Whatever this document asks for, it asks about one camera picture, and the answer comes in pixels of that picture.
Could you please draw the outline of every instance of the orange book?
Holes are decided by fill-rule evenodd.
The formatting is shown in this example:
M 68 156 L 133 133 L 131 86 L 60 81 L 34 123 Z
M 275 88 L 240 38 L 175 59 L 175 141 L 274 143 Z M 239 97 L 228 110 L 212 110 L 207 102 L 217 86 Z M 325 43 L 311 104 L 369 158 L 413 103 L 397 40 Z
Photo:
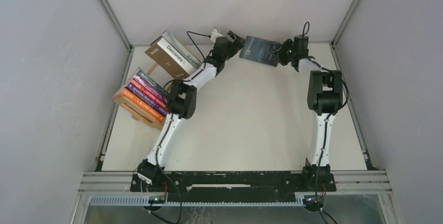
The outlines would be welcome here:
M 125 96 L 128 99 L 130 99 L 132 102 L 134 102 L 137 106 L 148 112 L 150 115 L 154 116 L 159 121 L 163 122 L 165 121 L 165 117 L 155 111 L 152 107 L 148 106 L 143 100 L 139 99 L 135 94 L 131 93 L 126 88 L 123 88 L 117 92 L 117 94 L 114 96 L 114 98 L 118 98 L 121 96 Z
M 150 115 L 148 112 L 143 110 L 140 106 L 134 103 L 126 96 L 115 97 L 114 101 L 121 107 L 125 108 L 128 112 L 132 114 L 132 118 L 135 120 L 142 121 L 148 126 L 155 127 L 158 129 L 163 128 L 163 123 L 156 119 L 154 116 Z

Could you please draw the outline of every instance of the purple book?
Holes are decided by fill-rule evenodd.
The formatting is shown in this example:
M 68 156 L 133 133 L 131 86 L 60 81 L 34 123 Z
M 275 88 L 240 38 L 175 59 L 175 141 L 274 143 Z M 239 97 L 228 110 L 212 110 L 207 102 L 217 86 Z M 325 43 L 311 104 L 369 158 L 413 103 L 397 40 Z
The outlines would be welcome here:
M 153 99 L 151 99 L 148 95 L 143 93 L 140 89 L 135 87 L 134 84 L 129 83 L 127 88 L 135 95 L 137 95 L 141 100 L 146 102 L 148 106 L 152 107 L 155 111 L 159 112 L 161 115 L 166 116 L 168 112 L 162 108 L 157 102 L 155 102 Z
M 157 99 L 164 101 L 165 103 L 168 100 L 168 97 L 166 95 L 163 95 L 159 90 L 155 89 L 150 83 L 145 81 L 140 75 L 136 74 L 134 76 L 134 79 L 137 80 L 140 85 L 145 87 L 149 92 L 151 92 Z

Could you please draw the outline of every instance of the book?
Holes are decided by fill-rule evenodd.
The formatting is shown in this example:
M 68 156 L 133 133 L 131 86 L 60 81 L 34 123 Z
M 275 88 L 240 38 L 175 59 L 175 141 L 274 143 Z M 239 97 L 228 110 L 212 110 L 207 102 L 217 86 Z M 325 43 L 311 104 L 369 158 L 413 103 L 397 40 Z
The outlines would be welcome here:
M 159 112 L 161 115 L 166 116 L 168 111 L 162 108 L 158 103 L 156 103 L 153 99 L 151 99 L 148 95 L 143 93 L 140 89 L 138 89 L 132 82 L 129 83 L 126 88 L 131 91 L 133 94 L 137 95 L 141 100 L 143 100 L 148 106 L 153 108 L 155 111 Z
M 144 116 L 149 117 L 149 115 L 153 116 L 155 119 L 159 120 L 160 122 L 165 121 L 165 117 L 161 115 L 159 112 L 155 111 L 152 107 L 148 106 L 143 100 L 141 100 L 139 97 L 137 97 L 135 94 L 131 93 L 127 88 L 123 87 L 120 89 L 114 96 L 115 99 L 118 99 L 119 97 L 127 97 L 127 102 L 137 108 L 139 111 L 146 111 L 147 113 L 144 114 Z
M 149 77 L 143 70 L 141 70 L 140 68 L 138 68 L 137 70 L 138 71 L 136 73 L 140 77 L 142 77 L 146 82 L 151 84 L 151 86 L 153 86 L 156 90 L 162 92 L 164 95 L 166 95 L 166 97 L 169 95 L 169 93 L 166 90 L 164 90 L 161 85 L 155 82 L 155 80 L 151 79 L 151 77 Z
M 155 89 L 151 84 L 149 84 L 147 81 L 145 81 L 140 75 L 135 75 L 133 80 L 136 80 L 140 85 L 142 85 L 146 90 L 148 90 L 152 95 L 154 95 L 155 98 L 158 100 L 163 101 L 164 103 L 168 102 L 168 97 Z
M 167 103 L 169 93 L 166 91 L 166 89 L 163 89 L 162 86 L 151 79 L 140 67 L 137 68 L 137 70 L 135 70 L 131 76 L 129 76 L 123 87 L 129 84 L 133 79 L 136 79 L 138 83 L 155 95 L 156 98 L 160 99 L 164 103 Z
M 280 45 L 278 42 L 247 36 L 246 43 L 240 52 L 240 58 L 276 67 L 278 61 L 273 52 Z
M 177 51 L 183 55 L 183 57 L 191 63 L 195 67 L 195 69 L 198 69 L 202 62 L 196 58 L 191 52 L 189 52 L 186 47 L 174 36 L 172 35 L 168 30 L 164 31 L 162 34 L 163 38 L 166 39 L 166 41 L 169 42 Z
M 155 40 L 145 53 L 176 79 L 187 78 L 197 70 L 163 36 Z
M 165 102 L 162 99 L 155 97 L 155 95 L 153 95 L 148 89 L 146 89 L 144 86 L 138 83 L 136 79 L 131 80 L 131 83 L 134 84 L 136 88 L 140 89 L 144 94 L 148 95 L 148 97 L 153 99 L 154 102 L 157 103 L 160 107 L 162 107 L 165 110 L 168 110 L 168 107 L 166 106 Z

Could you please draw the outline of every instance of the stack of books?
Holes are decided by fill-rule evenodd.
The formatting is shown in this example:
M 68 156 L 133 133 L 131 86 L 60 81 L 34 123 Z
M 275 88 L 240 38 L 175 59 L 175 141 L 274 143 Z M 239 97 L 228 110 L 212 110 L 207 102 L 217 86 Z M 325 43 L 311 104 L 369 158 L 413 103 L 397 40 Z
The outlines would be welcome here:
M 114 101 L 132 113 L 132 118 L 161 129 L 168 114 L 168 96 L 163 87 L 138 68 L 114 95 Z

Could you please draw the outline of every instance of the metal rod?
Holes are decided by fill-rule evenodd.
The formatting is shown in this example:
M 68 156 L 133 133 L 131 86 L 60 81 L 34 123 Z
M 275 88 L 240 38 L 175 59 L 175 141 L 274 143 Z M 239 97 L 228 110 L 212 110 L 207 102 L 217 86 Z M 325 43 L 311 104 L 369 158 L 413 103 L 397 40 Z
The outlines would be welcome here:
M 346 12 L 345 17 L 343 18 L 342 23 L 339 26 L 339 29 L 337 31 L 337 33 L 335 33 L 334 39 L 332 40 L 332 45 L 336 46 L 341 38 L 341 36 L 343 35 L 343 31 L 345 30 L 346 26 L 349 23 L 349 20 L 351 19 L 351 17 L 353 16 L 355 9 L 357 8 L 357 5 L 361 2 L 361 0 L 352 0 L 351 5 L 349 7 L 349 9 Z
M 122 70 L 122 74 L 120 77 L 120 81 L 118 86 L 115 88 L 115 90 L 117 91 L 126 81 L 126 77 L 127 74 L 129 72 L 129 67 L 131 66 L 131 61 L 132 61 L 132 55 L 134 54 L 134 49 L 131 49 L 130 52 L 128 52 L 128 55 L 126 57 L 126 61 L 125 61 L 125 65 L 123 67 Z M 108 115 L 108 120 L 107 120 L 107 124 L 103 130 L 103 134 L 102 134 L 102 138 L 101 138 L 101 143 L 100 143 L 100 148 L 97 152 L 97 156 L 96 156 L 96 162 L 94 165 L 94 170 L 96 170 L 97 168 L 97 163 L 100 161 L 101 156 L 104 155 L 103 152 L 105 152 L 108 149 L 108 143 L 109 143 L 109 138 L 111 137 L 111 132 L 112 132 L 112 128 L 114 127 L 114 122 L 115 122 L 115 116 L 117 115 L 117 109 L 119 108 L 119 105 L 117 105 L 116 103 L 112 103 L 109 115 Z
M 111 6 L 109 5 L 108 0 L 98 0 L 101 4 L 101 6 L 104 9 L 104 12 L 108 16 L 109 20 L 111 21 L 112 25 L 116 29 L 117 33 L 120 36 L 120 39 L 123 41 L 123 44 L 125 45 L 126 49 L 128 51 L 131 50 L 131 43 L 129 42 L 126 34 L 123 31 L 122 26 L 120 25 L 119 21 L 117 20 L 117 17 L 115 16 L 114 11 L 112 10 Z
M 78 201 L 78 205 L 75 209 L 74 218 L 72 219 L 72 224 L 83 224 L 85 223 L 86 213 L 88 213 L 88 207 L 91 202 L 90 195 L 81 195 Z
M 387 224 L 403 224 L 393 195 L 378 195 L 378 200 Z
M 335 66 L 337 67 L 338 70 L 342 71 L 343 80 L 345 82 L 347 82 L 346 72 L 343 71 L 343 69 L 342 69 L 339 53 L 337 51 L 337 46 L 333 46 L 332 44 L 330 44 L 330 47 L 331 47 L 332 57 L 335 62 Z M 357 133 L 358 142 L 360 142 L 360 146 L 362 148 L 362 151 L 368 155 L 368 159 L 371 162 L 371 165 L 373 167 L 376 167 L 376 161 L 374 160 L 374 156 L 372 155 L 372 151 L 371 151 L 370 146 L 367 144 L 366 137 L 365 137 L 366 135 L 365 135 L 365 132 L 362 128 L 362 123 L 361 123 L 360 117 L 355 109 L 352 97 L 353 96 L 352 96 L 352 87 L 351 87 L 349 89 L 348 106 L 349 106 L 349 112 L 351 113 L 352 121 L 354 123 L 355 132 Z

